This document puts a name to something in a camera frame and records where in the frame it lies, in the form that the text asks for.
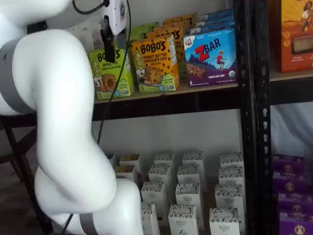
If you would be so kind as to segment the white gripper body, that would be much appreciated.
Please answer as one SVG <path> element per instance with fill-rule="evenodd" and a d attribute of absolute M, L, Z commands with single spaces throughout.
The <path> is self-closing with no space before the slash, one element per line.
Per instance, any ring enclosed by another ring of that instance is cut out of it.
<path fill-rule="evenodd" d="M 104 5 L 100 8 L 100 24 L 102 29 L 112 31 L 113 35 L 120 34 L 126 28 L 127 1 L 102 0 Z"/>

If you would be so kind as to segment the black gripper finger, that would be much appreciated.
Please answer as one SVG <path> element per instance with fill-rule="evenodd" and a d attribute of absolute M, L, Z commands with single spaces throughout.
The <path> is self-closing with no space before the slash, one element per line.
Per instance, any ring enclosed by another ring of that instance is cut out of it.
<path fill-rule="evenodd" d="M 115 62 L 115 51 L 113 45 L 114 36 L 109 24 L 109 17 L 106 15 L 101 20 L 100 34 L 102 37 L 105 50 L 105 60 L 107 62 L 114 63 Z"/>
<path fill-rule="evenodd" d="M 127 37 L 126 37 L 126 31 L 120 32 L 117 37 L 117 46 L 118 48 L 126 48 L 127 47 Z"/>

